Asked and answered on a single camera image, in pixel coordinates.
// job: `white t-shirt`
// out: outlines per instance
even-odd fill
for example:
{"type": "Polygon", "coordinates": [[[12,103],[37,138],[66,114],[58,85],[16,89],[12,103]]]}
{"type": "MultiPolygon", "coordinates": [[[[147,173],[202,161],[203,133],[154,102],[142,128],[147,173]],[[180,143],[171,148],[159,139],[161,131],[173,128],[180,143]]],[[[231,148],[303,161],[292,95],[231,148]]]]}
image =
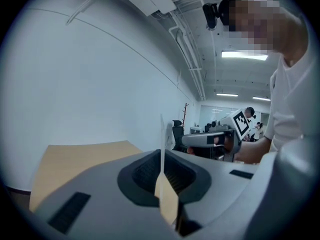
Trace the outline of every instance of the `white t-shirt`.
{"type": "Polygon", "coordinates": [[[311,113],[310,109],[318,108],[314,105],[319,102],[316,100],[318,96],[312,94],[317,84],[311,75],[318,75],[316,70],[319,68],[315,65],[318,65],[317,52],[319,51],[316,49],[318,44],[315,41],[317,40],[310,35],[311,28],[308,23],[306,27],[308,46],[305,54],[292,67],[288,67],[284,57],[281,56],[277,70],[270,78],[270,116],[264,134],[268,139],[272,139],[270,152],[278,151],[286,142],[301,136],[305,133],[304,129],[307,132],[314,132],[314,130],[307,130],[312,122],[310,122],[311,118],[306,118],[306,114],[311,113]]]}
{"type": "Polygon", "coordinates": [[[259,140],[260,134],[261,134],[262,132],[263,132],[262,128],[256,129],[253,138],[254,138],[255,140],[259,140]]]}

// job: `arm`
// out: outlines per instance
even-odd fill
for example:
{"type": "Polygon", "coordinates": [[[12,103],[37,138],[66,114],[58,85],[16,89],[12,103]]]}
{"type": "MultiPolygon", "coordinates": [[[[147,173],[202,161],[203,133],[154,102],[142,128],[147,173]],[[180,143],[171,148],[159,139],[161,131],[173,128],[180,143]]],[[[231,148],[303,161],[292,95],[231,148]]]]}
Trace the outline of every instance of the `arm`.
{"type": "Polygon", "coordinates": [[[234,155],[234,160],[246,164],[260,163],[264,154],[269,152],[271,139],[263,137],[256,142],[242,142],[241,149],[234,155]]]}

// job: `neck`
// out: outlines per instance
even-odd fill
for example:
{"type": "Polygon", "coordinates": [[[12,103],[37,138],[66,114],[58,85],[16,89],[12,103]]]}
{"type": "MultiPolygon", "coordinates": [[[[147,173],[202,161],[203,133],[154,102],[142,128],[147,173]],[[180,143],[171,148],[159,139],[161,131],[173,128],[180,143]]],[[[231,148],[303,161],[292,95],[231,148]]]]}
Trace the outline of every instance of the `neck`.
{"type": "Polygon", "coordinates": [[[300,18],[291,15],[287,22],[286,41],[278,52],[283,55],[286,64],[292,67],[306,53],[307,48],[307,28],[300,18]]]}

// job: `chair headrest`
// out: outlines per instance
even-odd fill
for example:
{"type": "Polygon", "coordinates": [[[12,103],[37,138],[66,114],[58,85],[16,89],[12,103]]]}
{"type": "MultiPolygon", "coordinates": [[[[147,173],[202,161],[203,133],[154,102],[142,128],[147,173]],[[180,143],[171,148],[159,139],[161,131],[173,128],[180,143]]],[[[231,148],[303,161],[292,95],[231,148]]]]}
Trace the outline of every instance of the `chair headrest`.
{"type": "Polygon", "coordinates": [[[181,126],[182,122],[180,120],[172,120],[174,126],[181,126]]]}

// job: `wooden table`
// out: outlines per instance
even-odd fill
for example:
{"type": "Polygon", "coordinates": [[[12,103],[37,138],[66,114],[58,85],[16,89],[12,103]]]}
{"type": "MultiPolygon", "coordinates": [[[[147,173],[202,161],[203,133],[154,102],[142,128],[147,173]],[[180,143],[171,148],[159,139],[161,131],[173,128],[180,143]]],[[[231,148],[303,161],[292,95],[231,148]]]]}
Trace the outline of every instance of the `wooden table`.
{"type": "MultiPolygon", "coordinates": [[[[35,175],[29,209],[34,212],[50,193],[84,170],[141,152],[129,141],[91,145],[49,145],[35,175]]],[[[157,197],[160,193],[159,179],[160,177],[155,186],[157,197]]],[[[160,210],[165,220],[172,224],[177,217],[178,197],[166,177],[163,181],[163,200],[160,210]]]]}

